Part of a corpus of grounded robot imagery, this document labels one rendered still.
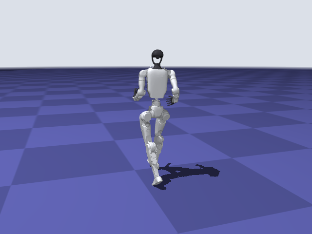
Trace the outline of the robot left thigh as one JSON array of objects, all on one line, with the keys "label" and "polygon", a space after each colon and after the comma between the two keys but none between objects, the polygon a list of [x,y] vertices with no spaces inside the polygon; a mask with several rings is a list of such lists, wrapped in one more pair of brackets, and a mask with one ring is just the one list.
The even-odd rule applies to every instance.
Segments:
[{"label": "robot left thigh", "polygon": [[149,144],[151,152],[153,152],[156,150],[156,144],[152,142],[151,138],[151,125],[149,122],[151,120],[151,116],[152,116],[151,110],[144,111],[143,113],[140,114],[139,121],[145,146],[146,144]]}]

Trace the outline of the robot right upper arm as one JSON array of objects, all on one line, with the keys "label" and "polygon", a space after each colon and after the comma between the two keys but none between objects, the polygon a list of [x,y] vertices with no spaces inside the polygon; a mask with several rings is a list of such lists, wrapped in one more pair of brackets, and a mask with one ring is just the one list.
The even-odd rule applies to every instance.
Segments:
[{"label": "robot right upper arm", "polygon": [[176,80],[176,74],[173,70],[167,70],[168,71],[168,78],[170,79],[171,85],[172,85],[172,94],[176,95],[179,94],[179,89],[177,86],[177,80]]}]

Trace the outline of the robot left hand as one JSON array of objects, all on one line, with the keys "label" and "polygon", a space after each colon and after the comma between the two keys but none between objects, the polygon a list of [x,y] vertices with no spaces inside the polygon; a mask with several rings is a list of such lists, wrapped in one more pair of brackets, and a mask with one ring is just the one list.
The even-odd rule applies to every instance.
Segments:
[{"label": "robot left hand", "polygon": [[[139,89],[139,88],[138,88],[138,89]],[[136,89],[136,88],[134,89],[134,95],[133,95],[133,97],[135,97],[135,96],[136,96],[136,94],[137,94],[137,90],[138,90],[138,89]]]}]

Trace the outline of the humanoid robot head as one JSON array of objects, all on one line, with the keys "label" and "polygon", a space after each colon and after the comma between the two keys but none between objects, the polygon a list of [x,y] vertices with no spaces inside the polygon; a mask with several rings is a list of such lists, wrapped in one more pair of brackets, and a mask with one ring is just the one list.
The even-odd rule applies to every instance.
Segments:
[{"label": "humanoid robot head", "polygon": [[[161,60],[160,60],[159,63],[154,63],[153,58],[156,58],[156,59],[161,58]],[[158,50],[158,49],[157,49],[157,50],[154,50],[154,51],[152,52],[152,62],[153,62],[153,64],[154,64],[154,68],[152,68],[152,69],[162,69],[161,66],[160,66],[160,63],[161,63],[161,61],[162,61],[162,58],[163,58],[163,52],[162,52],[161,50]]]}]

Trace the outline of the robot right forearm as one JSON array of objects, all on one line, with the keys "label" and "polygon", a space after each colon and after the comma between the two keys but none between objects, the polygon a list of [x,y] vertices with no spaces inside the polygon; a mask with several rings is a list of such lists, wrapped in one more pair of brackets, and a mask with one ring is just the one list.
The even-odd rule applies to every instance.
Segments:
[{"label": "robot right forearm", "polygon": [[172,103],[177,103],[179,98],[179,94],[173,95]]}]

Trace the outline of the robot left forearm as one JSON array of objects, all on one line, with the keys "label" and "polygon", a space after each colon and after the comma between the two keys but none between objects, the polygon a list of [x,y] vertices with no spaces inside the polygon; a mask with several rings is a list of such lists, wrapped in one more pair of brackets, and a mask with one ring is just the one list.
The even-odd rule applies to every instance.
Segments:
[{"label": "robot left forearm", "polygon": [[134,100],[134,101],[139,101],[142,97],[143,97],[143,96],[139,96],[139,89],[138,89],[136,96],[133,97],[133,100]]}]

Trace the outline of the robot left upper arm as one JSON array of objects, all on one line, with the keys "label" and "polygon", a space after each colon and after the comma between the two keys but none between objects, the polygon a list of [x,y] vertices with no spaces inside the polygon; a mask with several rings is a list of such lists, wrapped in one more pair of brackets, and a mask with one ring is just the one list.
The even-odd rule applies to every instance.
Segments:
[{"label": "robot left upper arm", "polygon": [[147,76],[148,70],[141,70],[139,72],[139,81],[138,81],[138,85],[139,85],[139,96],[144,96],[146,94],[146,91],[144,89],[145,87],[145,77]]}]

